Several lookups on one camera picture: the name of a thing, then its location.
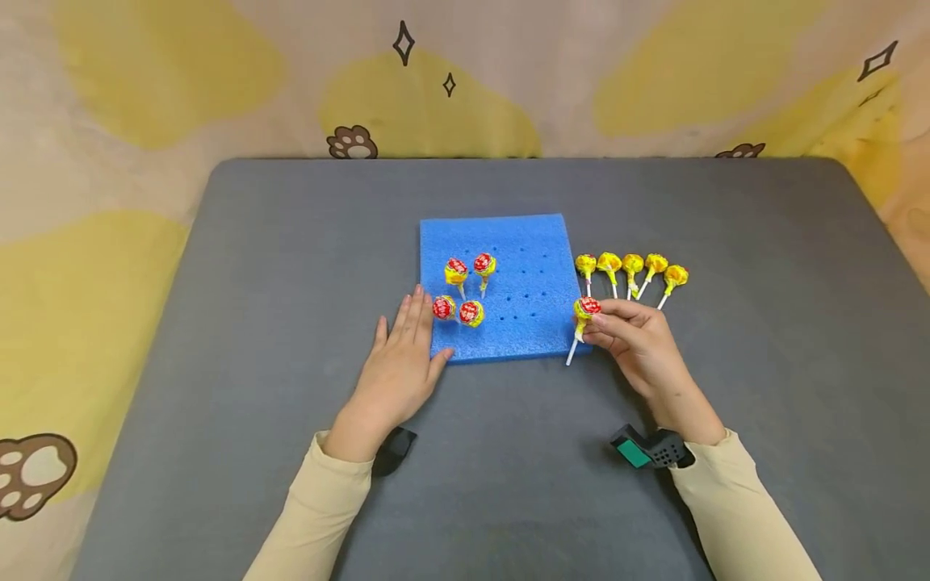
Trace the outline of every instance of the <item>blue foam board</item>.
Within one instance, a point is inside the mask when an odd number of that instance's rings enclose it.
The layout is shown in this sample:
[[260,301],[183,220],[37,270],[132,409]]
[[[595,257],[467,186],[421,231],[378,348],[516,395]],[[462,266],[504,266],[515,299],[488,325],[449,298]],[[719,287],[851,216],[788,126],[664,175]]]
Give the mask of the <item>blue foam board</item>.
[[[498,260],[485,299],[475,257]],[[419,276],[434,297],[458,289],[445,283],[445,263],[456,257],[469,267],[465,294],[480,300],[485,321],[477,328],[434,321],[432,355],[455,348],[450,363],[481,363],[565,357],[572,344],[572,304],[581,296],[574,255],[561,214],[502,218],[426,219],[419,223]],[[591,350],[578,345],[576,354]]]

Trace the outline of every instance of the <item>white stick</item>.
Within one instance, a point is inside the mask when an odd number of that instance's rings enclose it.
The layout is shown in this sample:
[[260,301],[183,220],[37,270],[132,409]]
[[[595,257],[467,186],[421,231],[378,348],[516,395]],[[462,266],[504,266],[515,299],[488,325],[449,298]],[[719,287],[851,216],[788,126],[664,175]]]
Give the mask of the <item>white stick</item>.
[[578,346],[578,337],[572,341],[572,348],[568,350],[568,359],[565,360],[565,367],[572,364],[572,358],[575,357],[575,348]]

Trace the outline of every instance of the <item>gray table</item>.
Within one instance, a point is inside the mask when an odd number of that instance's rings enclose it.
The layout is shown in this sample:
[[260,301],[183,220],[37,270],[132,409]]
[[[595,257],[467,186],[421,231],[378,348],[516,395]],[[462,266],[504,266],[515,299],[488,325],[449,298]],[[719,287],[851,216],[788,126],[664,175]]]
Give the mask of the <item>gray table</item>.
[[[222,164],[73,579],[239,578],[416,282],[419,220],[545,212],[576,252],[690,267],[679,346],[825,579],[926,578],[930,301],[853,180],[807,159]],[[625,422],[598,354],[448,369],[339,578],[711,578],[668,475],[605,452]]]

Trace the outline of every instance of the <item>beige sleeve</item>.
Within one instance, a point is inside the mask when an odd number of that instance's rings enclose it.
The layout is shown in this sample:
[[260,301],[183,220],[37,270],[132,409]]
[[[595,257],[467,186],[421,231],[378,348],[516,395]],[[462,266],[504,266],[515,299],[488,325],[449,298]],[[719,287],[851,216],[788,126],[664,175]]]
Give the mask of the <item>beige sleeve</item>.
[[715,446],[689,443],[695,463],[671,469],[719,581],[808,581],[820,575],[768,494],[755,462],[728,430]]
[[371,486],[372,462],[331,458],[313,436],[281,516],[246,573],[246,581],[324,581]]

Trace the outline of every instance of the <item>candy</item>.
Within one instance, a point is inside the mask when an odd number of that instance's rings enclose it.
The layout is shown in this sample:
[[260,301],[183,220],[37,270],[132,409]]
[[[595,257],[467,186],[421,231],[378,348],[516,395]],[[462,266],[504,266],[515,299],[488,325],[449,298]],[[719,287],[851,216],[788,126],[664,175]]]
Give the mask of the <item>candy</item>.
[[485,308],[477,300],[464,302],[458,308],[458,319],[464,325],[476,327],[485,319]]
[[465,279],[468,278],[468,267],[458,258],[450,258],[445,264],[445,283],[458,287],[458,293],[465,298]]
[[566,366],[572,364],[572,358],[575,357],[575,349],[578,348],[579,341],[584,343],[584,327],[591,320],[594,313],[601,312],[601,303],[591,297],[582,297],[575,301],[573,308],[578,323],[575,325],[575,339],[572,341],[572,348],[568,350],[568,359],[565,360]]
[[676,286],[687,283],[688,269],[678,264],[669,266],[665,271],[665,295],[662,297],[662,300],[659,301],[658,309],[662,310],[662,307],[665,306],[666,299],[671,295],[671,291],[675,290]]
[[575,268],[578,269],[578,272],[584,276],[584,280],[588,283],[588,292],[585,294],[585,297],[591,296],[591,275],[594,273],[594,269],[597,268],[597,258],[593,254],[579,254],[575,258]]
[[481,298],[485,297],[487,279],[498,269],[498,260],[483,252],[474,260],[474,273],[481,277]]
[[436,300],[432,302],[432,314],[436,315],[436,318],[440,321],[455,321],[456,320],[456,301],[454,298],[449,295],[442,295],[441,297],[436,297]]
[[649,270],[645,274],[645,282],[643,286],[640,287],[640,292],[636,294],[636,300],[639,300],[640,297],[643,296],[645,288],[649,286],[649,283],[652,282],[652,277],[655,276],[657,272],[665,272],[665,269],[669,267],[669,261],[661,254],[650,254],[646,255],[645,267]]
[[636,273],[643,269],[643,257],[638,254],[628,254],[623,257],[623,270],[627,273],[627,300],[639,295],[639,285],[636,283]]
[[603,252],[597,258],[597,270],[607,273],[607,278],[610,279],[610,285],[614,287],[614,298],[617,298],[616,272],[621,268],[623,268],[623,262],[620,260],[620,257],[613,252]]

